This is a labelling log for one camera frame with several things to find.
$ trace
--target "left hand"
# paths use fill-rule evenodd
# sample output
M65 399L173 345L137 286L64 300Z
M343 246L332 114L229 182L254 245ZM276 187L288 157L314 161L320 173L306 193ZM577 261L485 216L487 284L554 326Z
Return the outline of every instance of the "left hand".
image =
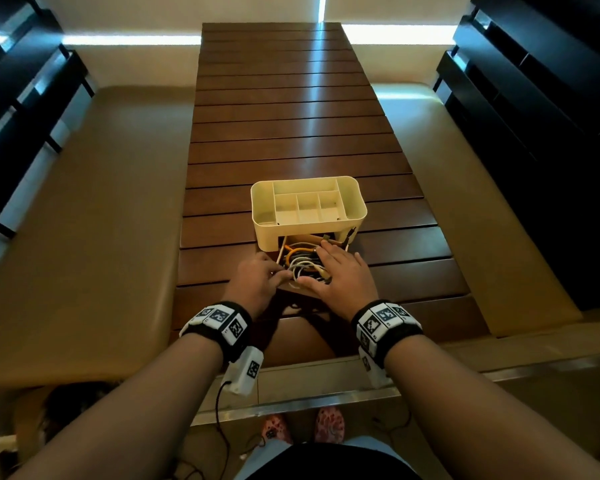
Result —
M285 271L265 253L259 252L238 265L238 270L226 286L223 300L241 305L256 320L269 306L276 288L291 279L291 271Z

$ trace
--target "shoe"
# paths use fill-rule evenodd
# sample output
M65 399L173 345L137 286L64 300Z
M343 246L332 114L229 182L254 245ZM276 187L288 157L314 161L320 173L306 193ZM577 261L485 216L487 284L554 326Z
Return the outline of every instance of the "shoe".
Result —
M287 422L280 414L273 414L264 421L262 437L264 443L267 443L269 440L280 440L290 445L294 444Z
M313 441L336 444L344 441L344 416L337 407L320 408L315 419Z

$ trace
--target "right hand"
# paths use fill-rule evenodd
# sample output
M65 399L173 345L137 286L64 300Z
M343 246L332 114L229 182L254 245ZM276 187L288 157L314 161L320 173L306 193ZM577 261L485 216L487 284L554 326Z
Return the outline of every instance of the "right hand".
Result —
M378 299L369 266L359 253L350 254L327 241L322 241L316 252L331 275L331 283L309 276L300 276L297 282L316 293L336 315L351 322L362 307Z

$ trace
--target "wooden table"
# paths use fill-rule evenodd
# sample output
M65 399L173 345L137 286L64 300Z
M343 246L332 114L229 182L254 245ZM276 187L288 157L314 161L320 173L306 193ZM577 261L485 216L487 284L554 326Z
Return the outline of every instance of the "wooden table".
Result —
M257 251L252 184L338 175L355 177L367 203L351 250L372 267L380 295L407 304L436 341L488 335L341 25L205 23L173 337ZM318 334L300 316L280 320L265 364L355 353L350 335L329 332L337 322L322 321Z

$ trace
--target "beige cushion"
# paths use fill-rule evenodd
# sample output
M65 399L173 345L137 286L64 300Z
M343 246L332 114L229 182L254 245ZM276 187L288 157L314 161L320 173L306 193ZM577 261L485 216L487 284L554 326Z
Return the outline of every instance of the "beige cushion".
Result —
M0 386L124 378L166 347L192 101L96 95L0 263Z
M582 314L430 88L374 86L492 334L576 322ZM391 93L383 99L382 93Z

